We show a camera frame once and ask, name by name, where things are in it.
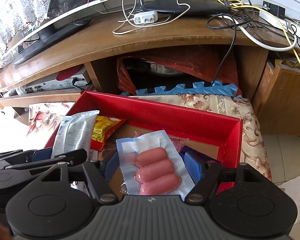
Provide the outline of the sausage vacuum pack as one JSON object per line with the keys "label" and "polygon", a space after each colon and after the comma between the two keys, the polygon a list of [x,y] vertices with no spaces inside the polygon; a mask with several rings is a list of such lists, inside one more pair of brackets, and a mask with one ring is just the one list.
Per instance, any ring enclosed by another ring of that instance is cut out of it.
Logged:
{"label": "sausage vacuum pack", "polygon": [[138,139],[145,139],[147,135],[155,133],[168,135],[161,130],[116,140],[124,180],[122,188],[130,195],[176,194],[184,199],[193,189],[194,182],[179,153],[172,152],[169,157],[163,148],[142,150],[138,146]]}

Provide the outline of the silver white snack packet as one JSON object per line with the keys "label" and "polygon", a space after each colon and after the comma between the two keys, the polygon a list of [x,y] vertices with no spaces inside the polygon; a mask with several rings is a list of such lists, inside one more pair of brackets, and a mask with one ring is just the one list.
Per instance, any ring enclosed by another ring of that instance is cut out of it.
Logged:
{"label": "silver white snack packet", "polygon": [[99,110],[93,110],[62,117],[51,158],[62,153],[84,149],[88,159],[91,136],[99,113]]}

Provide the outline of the red yellow snack packet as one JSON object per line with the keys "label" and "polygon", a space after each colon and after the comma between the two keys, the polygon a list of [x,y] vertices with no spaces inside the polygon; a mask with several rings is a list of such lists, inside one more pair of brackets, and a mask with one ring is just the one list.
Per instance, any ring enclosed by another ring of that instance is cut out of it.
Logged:
{"label": "red yellow snack packet", "polygon": [[91,136],[90,148],[98,152],[102,151],[108,138],[125,122],[125,119],[98,115]]}

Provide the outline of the purple biscuit packet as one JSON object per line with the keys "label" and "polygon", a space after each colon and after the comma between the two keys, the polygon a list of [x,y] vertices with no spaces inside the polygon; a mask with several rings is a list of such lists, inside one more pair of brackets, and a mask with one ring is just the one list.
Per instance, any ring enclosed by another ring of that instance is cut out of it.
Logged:
{"label": "purple biscuit packet", "polygon": [[216,159],[199,152],[189,146],[184,146],[181,149],[180,155],[184,161],[184,163],[194,163],[194,164],[203,164],[208,161],[216,161]]}

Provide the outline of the blue red spicy snack bag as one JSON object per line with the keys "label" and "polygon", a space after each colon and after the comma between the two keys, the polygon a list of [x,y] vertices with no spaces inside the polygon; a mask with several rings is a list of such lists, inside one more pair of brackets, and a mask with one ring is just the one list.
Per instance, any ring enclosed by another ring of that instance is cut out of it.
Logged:
{"label": "blue red spicy snack bag", "polygon": [[155,135],[147,135],[145,139],[138,139],[138,146],[142,150],[152,150],[154,148],[163,148],[167,151],[168,156],[171,156],[172,152],[177,151],[182,158],[187,152],[186,146],[189,139],[180,137],[174,137],[172,135],[162,135],[162,133],[155,133]]}

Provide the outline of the red cardboard box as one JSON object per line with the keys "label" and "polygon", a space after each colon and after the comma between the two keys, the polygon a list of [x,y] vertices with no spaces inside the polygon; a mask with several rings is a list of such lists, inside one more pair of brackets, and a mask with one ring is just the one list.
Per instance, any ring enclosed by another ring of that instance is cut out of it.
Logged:
{"label": "red cardboard box", "polygon": [[217,159],[227,167],[237,167],[241,150],[242,121],[238,118],[97,92],[85,92],[68,115],[99,110],[125,119],[130,126],[219,146]]}

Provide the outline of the white paper on floor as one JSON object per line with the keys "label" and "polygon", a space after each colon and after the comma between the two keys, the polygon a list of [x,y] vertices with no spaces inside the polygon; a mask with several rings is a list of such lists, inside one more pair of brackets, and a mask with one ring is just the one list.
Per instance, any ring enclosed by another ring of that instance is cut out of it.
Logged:
{"label": "white paper on floor", "polygon": [[295,221],[295,224],[300,221],[300,176],[284,182],[278,186],[282,189],[296,204],[298,215]]}

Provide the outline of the blue foam mat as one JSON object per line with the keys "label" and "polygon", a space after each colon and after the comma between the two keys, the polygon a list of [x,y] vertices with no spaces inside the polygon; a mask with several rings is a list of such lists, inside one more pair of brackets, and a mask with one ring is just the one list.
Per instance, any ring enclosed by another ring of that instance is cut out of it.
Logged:
{"label": "blue foam mat", "polygon": [[178,84],[175,87],[168,89],[166,86],[159,86],[151,89],[137,89],[137,96],[148,95],[182,95],[182,94],[212,94],[223,96],[240,96],[238,88],[235,84],[230,83],[224,85],[222,81],[215,81],[212,85],[208,85],[204,81]]}

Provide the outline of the silver DVD player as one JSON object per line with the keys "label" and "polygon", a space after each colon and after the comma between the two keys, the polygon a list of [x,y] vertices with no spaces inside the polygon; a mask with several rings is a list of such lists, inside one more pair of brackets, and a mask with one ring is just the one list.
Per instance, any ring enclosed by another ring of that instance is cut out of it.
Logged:
{"label": "silver DVD player", "polygon": [[75,66],[60,72],[48,75],[17,89],[2,93],[4,98],[14,95],[23,95],[37,92],[47,92],[67,88],[85,87],[91,79],[83,65]]}

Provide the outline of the wooden TV cabinet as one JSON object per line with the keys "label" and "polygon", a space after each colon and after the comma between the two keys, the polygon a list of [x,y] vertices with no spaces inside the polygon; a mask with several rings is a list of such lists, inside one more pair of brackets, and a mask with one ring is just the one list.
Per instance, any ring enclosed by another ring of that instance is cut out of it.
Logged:
{"label": "wooden TV cabinet", "polygon": [[0,71],[0,92],[20,87],[50,74],[85,64],[94,86],[101,88],[97,66],[92,62],[112,56],[154,48],[195,44],[230,44],[232,31],[213,30],[205,18],[182,17],[170,24],[113,35],[119,14],[95,18],[82,31],[62,40],[49,49],[15,67]]}

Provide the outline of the wooden side box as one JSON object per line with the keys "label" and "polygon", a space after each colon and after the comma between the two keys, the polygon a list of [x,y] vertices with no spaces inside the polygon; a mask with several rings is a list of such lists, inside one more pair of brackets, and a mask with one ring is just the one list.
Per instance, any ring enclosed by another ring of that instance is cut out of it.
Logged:
{"label": "wooden side box", "polygon": [[300,135],[300,69],[268,61],[251,103],[263,135]]}

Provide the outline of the red plastic bag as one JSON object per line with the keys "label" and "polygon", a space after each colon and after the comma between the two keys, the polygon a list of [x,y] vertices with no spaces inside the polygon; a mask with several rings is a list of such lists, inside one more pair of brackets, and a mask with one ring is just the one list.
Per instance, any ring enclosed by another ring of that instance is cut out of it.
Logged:
{"label": "red plastic bag", "polygon": [[189,74],[199,80],[212,82],[213,78],[224,84],[239,86],[234,53],[225,52],[222,45],[192,45],[155,48],[119,56],[116,60],[117,86],[124,92],[135,95],[145,88],[146,81],[154,83],[155,77],[146,70],[145,63],[159,64],[172,70]]}

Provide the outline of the white power adapter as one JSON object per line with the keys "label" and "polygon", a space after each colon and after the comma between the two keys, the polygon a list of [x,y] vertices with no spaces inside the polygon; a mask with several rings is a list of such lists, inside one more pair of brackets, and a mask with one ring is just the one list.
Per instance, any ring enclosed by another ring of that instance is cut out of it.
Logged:
{"label": "white power adapter", "polygon": [[158,13],[156,11],[138,12],[133,17],[133,22],[136,25],[152,24],[157,22]]}

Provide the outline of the television set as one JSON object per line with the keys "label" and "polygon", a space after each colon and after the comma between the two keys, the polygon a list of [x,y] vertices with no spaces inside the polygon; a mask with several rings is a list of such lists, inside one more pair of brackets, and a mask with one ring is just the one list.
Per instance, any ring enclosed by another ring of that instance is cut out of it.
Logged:
{"label": "television set", "polygon": [[14,47],[27,41],[31,44],[25,49],[19,49],[12,64],[17,66],[80,31],[91,19],[87,16],[75,17],[74,14],[107,1],[111,0],[50,0],[47,19],[41,24],[33,22],[23,29],[23,37]]}

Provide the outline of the black wifi router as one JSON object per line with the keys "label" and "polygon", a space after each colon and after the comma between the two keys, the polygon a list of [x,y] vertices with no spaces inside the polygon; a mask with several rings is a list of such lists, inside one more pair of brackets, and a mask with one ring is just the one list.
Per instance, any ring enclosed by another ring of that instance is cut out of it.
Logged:
{"label": "black wifi router", "polygon": [[230,11],[228,0],[139,0],[143,11],[156,11],[160,14],[190,15],[226,14]]}

